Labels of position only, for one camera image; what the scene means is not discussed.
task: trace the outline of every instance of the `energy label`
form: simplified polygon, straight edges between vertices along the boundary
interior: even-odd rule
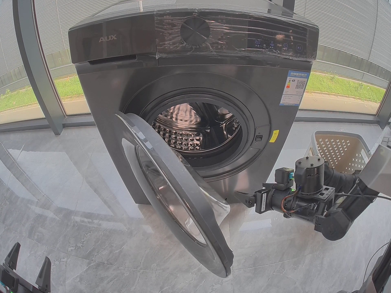
[[[309,77],[310,73],[289,71],[280,105],[299,106]]]

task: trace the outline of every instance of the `control knob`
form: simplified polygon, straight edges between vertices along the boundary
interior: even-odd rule
[[[200,17],[194,16],[185,20],[180,29],[181,37],[191,46],[200,46],[210,36],[209,24]]]

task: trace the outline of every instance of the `aux logo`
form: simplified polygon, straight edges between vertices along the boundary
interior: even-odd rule
[[[113,40],[113,39],[116,40],[117,38],[116,38],[115,36],[116,36],[116,35],[110,35],[110,36],[100,37],[99,42],[107,42],[107,41]]]

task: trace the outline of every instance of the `yellow sticker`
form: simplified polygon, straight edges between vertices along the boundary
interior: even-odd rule
[[[276,141],[279,132],[280,132],[279,130],[273,131],[273,135],[271,136],[271,139],[269,142],[273,143],[274,141]]]

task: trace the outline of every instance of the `wire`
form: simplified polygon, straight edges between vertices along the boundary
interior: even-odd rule
[[[290,213],[297,212],[297,211],[299,211],[299,210],[301,210],[301,209],[303,209],[303,208],[306,208],[307,206],[310,206],[310,205],[312,205],[312,204],[314,204],[314,203],[306,204],[306,205],[304,205],[304,206],[302,206],[302,207],[300,207],[300,208],[298,208],[298,209],[294,209],[294,210],[291,211]]]
[[[284,197],[284,198],[281,200],[281,210],[282,210],[282,212],[284,212],[284,213],[288,212],[288,211],[284,208],[284,202],[285,202],[285,200],[286,200],[287,198],[290,198],[290,197],[295,196],[295,195],[299,192],[300,188],[301,188],[301,186],[300,186],[298,189],[296,189],[296,191],[295,191],[293,194],[289,194],[289,195],[287,195],[286,197]]]
[[[365,275],[366,275],[366,272],[367,272],[368,267],[369,267],[369,263],[371,262],[372,258],[376,255],[376,253],[377,253],[378,251],[380,251],[380,250],[381,250],[383,247],[385,247],[388,243],[389,243],[389,242],[387,242],[386,244],[382,245],[382,246],[374,253],[374,255],[372,255],[371,259],[370,259],[369,262],[368,262],[367,268],[365,268],[364,279],[362,280],[362,284],[364,284],[364,282],[365,282]]]
[[[391,198],[389,197],[381,197],[381,196],[378,196],[378,195],[360,195],[360,194],[348,194],[348,193],[335,193],[335,195],[343,195],[343,196],[346,196],[346,197],[358,197],[358,198],[361,198],[361,197],[366,197],[366,198],[383,198],[385,200],[389,200],[391,201]]]

